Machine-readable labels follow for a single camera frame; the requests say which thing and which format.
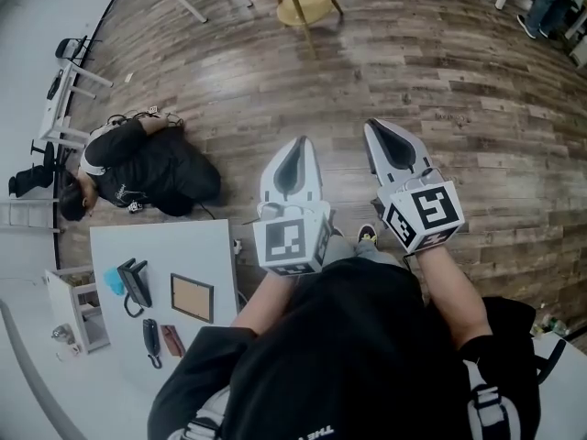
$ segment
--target black hair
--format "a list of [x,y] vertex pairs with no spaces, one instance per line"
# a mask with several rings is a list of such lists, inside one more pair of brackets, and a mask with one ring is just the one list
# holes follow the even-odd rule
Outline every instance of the black hair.
[[82,185],[71,173],[66,173],[66,185],[59,194],[61,215],[70,222],[79,222],[85,216]]

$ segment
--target jeans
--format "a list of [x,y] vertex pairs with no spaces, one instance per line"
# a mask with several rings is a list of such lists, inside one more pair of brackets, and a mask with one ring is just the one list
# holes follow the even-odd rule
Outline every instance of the jeans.
[[537,36],[539,29],[548,35],[562,23],[571,5],[571,0],[535,0],[526,16],[527,30],[532,36]]
[[402,267],[398,260],[391,254],[378,250],[372,241],[362,239],[357,247],[353,248],[345,238],[339,235],[333,235],[328,240],[323,266],[327,266],[336,260],[355,257],[365,258],[373,262],[379,262],[380,264],[391,264],[392,266]]

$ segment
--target white wall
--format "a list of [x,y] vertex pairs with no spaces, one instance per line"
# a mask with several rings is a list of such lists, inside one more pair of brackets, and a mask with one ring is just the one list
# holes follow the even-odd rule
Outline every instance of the white wall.
[[[0,197],[8,196],[10,176],[29,168],[32,160],[41,161],[39,154],[30,157],[28,149],[60,66],[55,48],[64,38],[91,36],[110,1],[5,0],[0,6]],[[28,197],[51,194],[52,186]],[[88,440],[144,439],[151,399],[125,383],[110,348],[67,362],[56,358],[50,331],[59,322],[53,319],[41,280],[44,269],[54,268],[51,234],[0,231],[0,300],[51,397]],[[14,367],[13,357],[0,351],[0,367]],[[11,375],[0,371],[0,376],[4,383]],[[10,400],[15,406],[27,405],[30,392],[0,391],[5,394],[0,394],[0,438],[37,438],[30,433],[42,428],[47,418],[26,410],[18,416],[18,410],[5,407]]]

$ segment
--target person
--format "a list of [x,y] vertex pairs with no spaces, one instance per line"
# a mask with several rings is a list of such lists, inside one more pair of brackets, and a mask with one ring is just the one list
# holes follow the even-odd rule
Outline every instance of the person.
[[[442,246],[416,254],[425,306],[417,278],[376,245],[372,225],[356,248],[338,232],[321,273],[269,273],[230,327],[202,328],[152,404],[149,440],[471,438],[464,358],[533,438],[534,310],[482,300]],[[201,435],[196,413],[217,418],[209,404],[225,387],[220,431]]]
[[168,117],[143,116],[96,129],[80,168],[59,198],[66,220],[91,214],[98,197],[117,207],[153,204],[187,215],[195,203],[217,198],[220,174]]
[[570,8],[581,8],[582,3],[583,0],[535,0],[527,15],[518,15],[517,21],[530,38],[536,39],[538,33],[548,38],[562,24]]

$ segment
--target wooden floor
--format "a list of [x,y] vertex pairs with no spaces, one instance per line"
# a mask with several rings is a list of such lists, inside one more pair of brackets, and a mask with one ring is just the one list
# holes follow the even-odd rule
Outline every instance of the wooden floor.
[[[245,293],[262,272],[242,224],[256,217],[270,157],[308,135],[335,224],[354,237],[376,221],[362,127],[378,116],[420,136],[456,183],[468,224],[449,247],[483,294],[544,306],[571,328],[587,321],[587,71],[560,43],[526,36],[515,14],[529,0],[502,12],[485,0],[338,0],[344,21],[312,28],[318,60],[277,21],[275,0],[190,1],[206,24],[174,0],[115,1],[86,65],[115,87],[81,82],[98,100],[76,95],[72,125],[151,105],[182,116],[223,175],[225,205],[210,208],[243,238]],[[90,261],[89,226],[168,220],[101,202],[80,224],[61,220],[61,263]],[[380,243],[399,252],[389,231]]]

